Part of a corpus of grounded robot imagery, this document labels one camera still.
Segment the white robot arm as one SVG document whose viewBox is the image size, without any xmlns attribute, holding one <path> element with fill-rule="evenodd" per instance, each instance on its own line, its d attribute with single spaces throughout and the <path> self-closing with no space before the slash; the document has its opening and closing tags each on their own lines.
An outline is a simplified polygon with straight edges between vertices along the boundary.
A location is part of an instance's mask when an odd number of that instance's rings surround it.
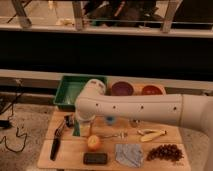
<svg viewBox="0 0 213 171">
<path fill-rule="evenodd" d="M 91 79 L 77 96 L 75 111 L 79 122 L 91 122 L 96 116 L 112 116 L 200 131 L 206 134 L 210 141 L 204 171 L 213 170 L 213 96 L 108 96 L 104 83 Z"/>
</svg>

